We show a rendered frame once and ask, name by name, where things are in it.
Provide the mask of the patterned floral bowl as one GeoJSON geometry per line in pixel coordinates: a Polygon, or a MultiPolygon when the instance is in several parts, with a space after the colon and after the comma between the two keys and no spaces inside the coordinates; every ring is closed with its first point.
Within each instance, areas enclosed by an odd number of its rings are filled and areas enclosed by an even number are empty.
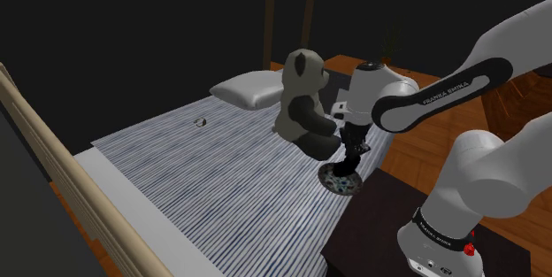
{"type": "Polygon", "coordinates": [[[318,180],[328,191],[340,196],[353,196],[363,187],[361,176],[354,171],[346,176],[338,176],[335,163],[326,163],[318,169],[318,180]]]}

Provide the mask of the panda plush toy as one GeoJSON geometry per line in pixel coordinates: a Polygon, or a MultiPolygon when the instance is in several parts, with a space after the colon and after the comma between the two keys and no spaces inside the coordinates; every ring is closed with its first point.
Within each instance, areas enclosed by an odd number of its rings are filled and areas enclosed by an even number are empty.
{"type": "Polygon", "coordinates": [[[280,112],[273,130],[317,161],[328,160],[341,146],[336,123],[328,119],[319,91],[329,80],[322,57],[313,50],[291,52],[284,65],[280,112]]]}

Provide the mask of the dark robot stand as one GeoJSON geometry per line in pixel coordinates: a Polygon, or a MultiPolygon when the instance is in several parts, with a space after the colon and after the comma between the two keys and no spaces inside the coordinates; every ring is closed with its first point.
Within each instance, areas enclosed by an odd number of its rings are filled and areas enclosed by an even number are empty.
{"type": "MultiPolygon", "coordinates": [[[[423,277],[427,259],[409,265],[397,231],[411,220],[426,195],[379,168],[351,197],[321,251],[325,277],[423,277]]],[[[474,229],[485,277],[532,277],[531,253],[488,227],[474,229]]]]}

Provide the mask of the potted green plant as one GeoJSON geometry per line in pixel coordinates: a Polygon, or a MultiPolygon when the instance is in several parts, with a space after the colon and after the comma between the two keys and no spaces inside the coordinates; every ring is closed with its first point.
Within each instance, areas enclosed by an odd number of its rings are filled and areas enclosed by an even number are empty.
{"type": "Polygon", "coordinates": [[[385,34],[383,36],[383,43],[381,45],[381,63],[384,65],[389,65],[393,55],[399,51],[401,48],[400,40],[401,40],[401,32],[402,32],[402,22],[401,21],[395,21],[388,25],[388,27],[385,30],[385,34]]]}

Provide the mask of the white pillow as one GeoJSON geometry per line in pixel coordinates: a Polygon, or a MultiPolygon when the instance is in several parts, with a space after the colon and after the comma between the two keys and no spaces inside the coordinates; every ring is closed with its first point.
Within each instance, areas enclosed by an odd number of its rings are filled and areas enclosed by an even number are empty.
{"type": "Polygon", "coordinates": [[[282,73],[252,71],[234,76],[210,88],[217,99],[247,111],[257,111],[279,102],[283,92],[282,73]]]}

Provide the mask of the bed with striped blanket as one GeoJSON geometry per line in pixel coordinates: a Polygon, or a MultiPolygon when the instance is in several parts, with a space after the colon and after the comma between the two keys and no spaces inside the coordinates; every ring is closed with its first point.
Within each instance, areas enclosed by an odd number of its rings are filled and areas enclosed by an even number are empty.
{"type": "Polygon", "coordinates": [[[325,277],[321,251],[348,199],[272,132],[276,107],[209,96],[72,155],[2,64],[0,102],[124,277],[325,277]]]}

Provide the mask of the dark wooden furniture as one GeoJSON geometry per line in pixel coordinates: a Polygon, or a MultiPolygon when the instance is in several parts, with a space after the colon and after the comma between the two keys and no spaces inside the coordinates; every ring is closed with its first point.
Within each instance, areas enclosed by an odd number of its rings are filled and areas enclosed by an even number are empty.
{"type": "Polygon", "coordinates": [[[481,96],[489,131],[508,141],[530,120],[552,112],[552,64],[481,96]]]}

